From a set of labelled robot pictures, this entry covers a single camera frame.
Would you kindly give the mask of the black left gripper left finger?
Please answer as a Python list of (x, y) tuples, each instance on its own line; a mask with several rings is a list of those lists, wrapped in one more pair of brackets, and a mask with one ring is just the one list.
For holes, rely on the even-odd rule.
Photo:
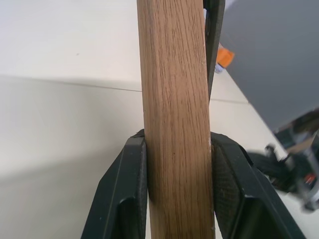
[(147, 147), (141, 129), (101, 178), (81, 239), (145, 239), (147, 202)]

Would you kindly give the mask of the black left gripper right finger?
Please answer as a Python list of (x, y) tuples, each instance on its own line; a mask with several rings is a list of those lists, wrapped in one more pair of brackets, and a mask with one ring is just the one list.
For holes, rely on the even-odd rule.
[(306, 239), (246, 150), (211, 133), (213, 204), (223, 239)]

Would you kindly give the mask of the wooden oak plank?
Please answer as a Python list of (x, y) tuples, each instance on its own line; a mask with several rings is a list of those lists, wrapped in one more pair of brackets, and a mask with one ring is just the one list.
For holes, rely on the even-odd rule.
[(215, 239), (209, 100), (225, 0), (137, 0), (152, 239)]

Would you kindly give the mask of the orange and white box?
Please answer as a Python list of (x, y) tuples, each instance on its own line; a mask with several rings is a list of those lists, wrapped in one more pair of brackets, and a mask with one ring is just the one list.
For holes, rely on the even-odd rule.
[(216, 57), (215, 73), (219, 74), (226, 69), (233, 61), (234, 56), (234, 52), (227, 48), (219, 47)]

